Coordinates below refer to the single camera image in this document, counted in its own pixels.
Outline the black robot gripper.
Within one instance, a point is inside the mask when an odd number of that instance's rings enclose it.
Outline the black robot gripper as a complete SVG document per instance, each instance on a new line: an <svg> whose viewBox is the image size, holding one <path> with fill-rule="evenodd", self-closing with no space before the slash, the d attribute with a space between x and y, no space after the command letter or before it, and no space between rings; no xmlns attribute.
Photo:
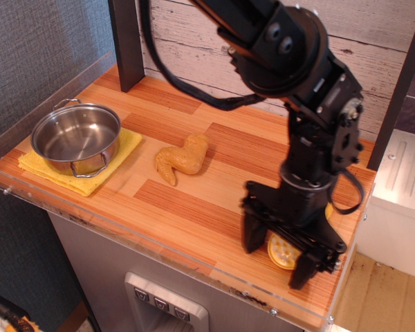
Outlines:
<svg viewBox="0 0 415 332"><path fill-rule="evenodd" d="M300 178L285 167L280 174L279 187L246 183L241 244L250 254L272 230L301 250L289 281L290 288L301 290L317 270L332 273L347 249L325 215L336 177L324 173L315 179Z"/></svg>

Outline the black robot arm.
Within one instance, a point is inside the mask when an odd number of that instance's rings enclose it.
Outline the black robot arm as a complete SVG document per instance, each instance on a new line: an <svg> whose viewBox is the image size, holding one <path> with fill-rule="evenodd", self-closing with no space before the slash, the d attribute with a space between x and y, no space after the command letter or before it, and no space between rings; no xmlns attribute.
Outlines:
<svg viewBox="0 0 415 332"><path fill-rule="evenodd" d="M279 1L197 1L230 45L232 64L259 98L283 101L289 150L279 187L250 181L243 199L242 244L253 252L268 231L300 252L289 286L301 289L318 272L333 272L345 242L325 215L340 176L363 146L361 86L329 49L325 27L310 10Z"/></svg>

